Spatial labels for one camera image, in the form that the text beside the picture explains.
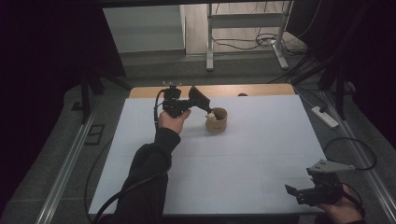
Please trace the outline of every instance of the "human arm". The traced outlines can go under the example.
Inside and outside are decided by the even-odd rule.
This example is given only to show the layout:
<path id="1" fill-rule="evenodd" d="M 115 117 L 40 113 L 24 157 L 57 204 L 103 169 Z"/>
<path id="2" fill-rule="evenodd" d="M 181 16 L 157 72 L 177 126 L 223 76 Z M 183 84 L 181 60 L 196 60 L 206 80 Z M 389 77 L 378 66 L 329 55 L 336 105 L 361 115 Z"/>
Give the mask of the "human arm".
<path id="1" fill-rule="evenodd" d="M 172 151 L 180 142 L 179 134 L 190 110 L 173 119 L 166 112 L 159 118 L 160 128 L 151 144 L 139 148 L 131 164 L 130 173 L 121 190 L 127 190 L 140 181 L 163 174 L 122 196 L 110 223 L 160 223 L 167 186 L 167 170 L 172 162 Z"/>

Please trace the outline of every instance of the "aluminum rail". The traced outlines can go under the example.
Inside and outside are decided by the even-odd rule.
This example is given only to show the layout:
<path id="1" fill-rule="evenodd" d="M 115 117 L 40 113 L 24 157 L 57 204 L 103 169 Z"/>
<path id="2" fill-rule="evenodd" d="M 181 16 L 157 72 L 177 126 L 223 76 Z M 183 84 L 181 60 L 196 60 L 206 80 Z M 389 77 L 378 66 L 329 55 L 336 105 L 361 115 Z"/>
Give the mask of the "aluminum rail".
<path id="1" fill-rule="evenodd" d="M 89 132 L 92 121 L 96 115 L 96 108 L 99 105 L 99 102 L 100 96 L 95 96 L 92 101 L 92 112 L 88 116 L 85 124 L 81 125 L 79 128 L 78 135 L 64 160 L 61 170 L 56 176 L 56 179 L 51 187 L 51 190 L 49 191 L 49 195 L 47 196 L 43 207 L 41 208 L 35 224 L 46 224 L 52 221 L 53 215 L 55 214 L 59 201 L 61 200 L 61 197 L 64 193 L 66 184 L 76 164 L 79 152 L 84 146 L 85 138 L 87 137 L 87 133 Z"/>
<path id="2" fill-rule="evenodd" d="M 327 101 L 330 112 L 332 113 L 333 117 L 337 119 L 340 125 L 341 134 L 345 137 L 356 138 L 351 128 L 347 124 L 347 121 L 341 120 L 341 118 L 338 116 L 333 106 L 334 100 L 332 99 L 330 94 L 328 92 L 324 93 L 323 91 L 321 91 L 320 93 L 324 97 L 325 101 Z M 350 142 L 349 147 L 352 154 L 354 155 L 355 159 L 357 160 L 358 164 L 361 167 L 368 167 L 370 165 L 370 160 L 367 157 L 367 155 L 364 153 L 361 144 L 356 142 Z M 379 176 L 378 172 L 375 169 L 364 171 L 363 173 L 366 177 L 368 184 L 375 193 L 376 198 L 379 200 L 385 213 L 387 214 L 390 223 L 396 224 L 396 202 L 393 196 L 390 194 L 389 189 L 382 181 L 381 177 Z"/>

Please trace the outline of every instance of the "black sleeve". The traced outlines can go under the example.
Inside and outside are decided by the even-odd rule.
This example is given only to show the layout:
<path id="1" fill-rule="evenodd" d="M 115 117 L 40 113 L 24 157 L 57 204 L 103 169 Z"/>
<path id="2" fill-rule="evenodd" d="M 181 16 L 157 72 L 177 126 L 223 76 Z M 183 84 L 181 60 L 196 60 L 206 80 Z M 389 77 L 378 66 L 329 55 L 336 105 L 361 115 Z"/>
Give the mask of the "black sleeve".
<path id="1" fill-rule="evenodd" d="M 177 133 L 161 128 L 154 143 L 139 148 L 131 164 L 129 176 L 122 190 L 133 184 L 165 172 L 171 165 L 171 153 L 180 142 Z M 154 224 L 160 223 L 165 202 L 167 174 L 161 175 L 122 196 L 110 223 Z"/>

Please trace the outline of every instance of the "black curtain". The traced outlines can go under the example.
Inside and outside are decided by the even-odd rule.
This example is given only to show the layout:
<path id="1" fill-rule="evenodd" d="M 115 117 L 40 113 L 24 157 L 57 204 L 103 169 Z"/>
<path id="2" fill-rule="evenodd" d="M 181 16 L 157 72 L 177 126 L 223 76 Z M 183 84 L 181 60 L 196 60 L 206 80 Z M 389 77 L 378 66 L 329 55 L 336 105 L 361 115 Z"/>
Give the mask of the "black curtain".
<path id="1" fill-rule="evenodd" d="M 44 146 L 81 71 L 125 76 L 99 7 L 0 3 L 0 211 Z"/>

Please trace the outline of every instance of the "metal stand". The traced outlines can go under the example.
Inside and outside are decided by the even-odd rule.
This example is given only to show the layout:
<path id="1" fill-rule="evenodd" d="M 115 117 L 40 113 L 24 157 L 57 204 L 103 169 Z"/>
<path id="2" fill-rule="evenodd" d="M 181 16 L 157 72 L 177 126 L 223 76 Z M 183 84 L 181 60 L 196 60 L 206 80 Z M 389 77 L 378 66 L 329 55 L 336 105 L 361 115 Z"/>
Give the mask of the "metal stand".
<path id="1" fill-rule="evenodd" d="M 288 22 L 290 9 L 291 9 L 291 2 L 288 2 L 287 4 L 288 5 L 286 6 L 286 10 L 283 11 L 282 22 L 280 23 L 279 31 L 277 32 L 277 36 L 276 36 L 276 40 L 271 41 L 271 44 L 273 45 L 272 46 L 273 50 L 275 52 L 277 60 L 279 61 L 280 67 L 284 70 L 289 69 L 288 63 L 286 62 L 286 59 L 283 56 L 283 51 L 282 51 L 282 46 L 281 46 L 282 36 L 283 36 L 283 33 L 285 32 L 286 23 Z"/>
<path id="2" fill-rule="evenodd" d="M 282 36 L 289 18 L 291 1 L 287 3 L 286 10 L 282 13 L 255 13 L 255 14 L 233 14 L 233 15 L 213 15 L 212 4 L 207 5 L 207 51 L 206 70 L 211 72 L 213 65 L 213 29 L 220 28 L 255 28 L 255 27 L 279 27 L 273 49 L 282 69 L 289 69 L 289 66 L 282 53 Z"/>

